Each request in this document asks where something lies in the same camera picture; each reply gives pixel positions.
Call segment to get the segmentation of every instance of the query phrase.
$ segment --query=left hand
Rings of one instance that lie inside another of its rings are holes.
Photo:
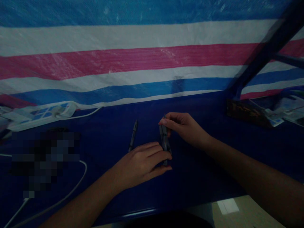
[[[150,142],[127,153],[105,174],[114,188],[123,191],[172,170],[171,166],[155,167],[166,159],[171,160],[171,154],[158,142]]]

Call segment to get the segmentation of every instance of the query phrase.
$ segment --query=pink stripe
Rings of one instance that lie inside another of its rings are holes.
[[[279,94],[282,90],[283,89],[246,93],[246,94],[241,95],[241,100],[259,98],[259,97],[264,97],[264,96],[272,96],[272,95]]]
[[[1,79],[71,79],[92,74],[194,66],[243,65],[258,44],[96,50],[0,58]]]
[[[280,53],[292,57],[304,57],[304,39],[289,41]]]
[[[7,107],[10,107],[10,108],[24,108],[24,107],[27,107],[27,106],[36,106],[33,103],[21,100],[19,98],[12,97],[12,96],[7,95],[7,94],[1,94],[0,95],[0,103],[7,106]]]

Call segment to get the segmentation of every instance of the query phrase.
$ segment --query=blue table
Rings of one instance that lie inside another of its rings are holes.
[[[51,127],[67,127],[80,132],[76,152],[88,164],[88,172],[79,188],[60,206],[23,227],[37,227],[52,213],[92,184],[127,151],[133,125],[138,119],[134,146],[160,141],[158,122],[170,111],[188,112],[212,136],[241,152],[304,182],[304,128],[285,122],[267,130],[226,116],[228,92],[214,92],[143,103],[105,107],[79,119],[58,121],[17,133],[17,138],[34,138]],[[84,115],[93,110],[78,111]],[[1,148],[7,153],[14,141]],[[172,209],[182,209],[217,200],[245,195],[246,192],[212,159],[184,142],[176,133],[170,138],[173,160],[170,172],[128,189],[105,208],[95,225],[127,220]],[[1,157],[0,226],[4,226],[22,204],[22,177],[8,174],[10,160]],[[42,211],[67,195],[84,171],[83,164],[70,162],[52,189],[28,202],[12,225]]]

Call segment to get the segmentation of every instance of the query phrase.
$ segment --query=striped tarp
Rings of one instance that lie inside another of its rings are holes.
[[[291,1],[4,0],[0,103],[79,108],[225,90],[276,30]],[[304,57],[304,29],[282,50]],[[241,98],[304,85],[270,62]]]

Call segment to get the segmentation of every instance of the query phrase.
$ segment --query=hand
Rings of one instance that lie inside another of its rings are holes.
[[[108,172],[114,188],[123,191],[172,170],[171,166],[155,167],[172,156],[158,142],[136,147],[120,159]]]
[[[174,130],[183,140],[199,149],[211,139],[211,136],[188,113],[169,112],[166,114],[166,119],[161,119],[158,124],[168,128],[168,137],[171,136],[171,130]]]

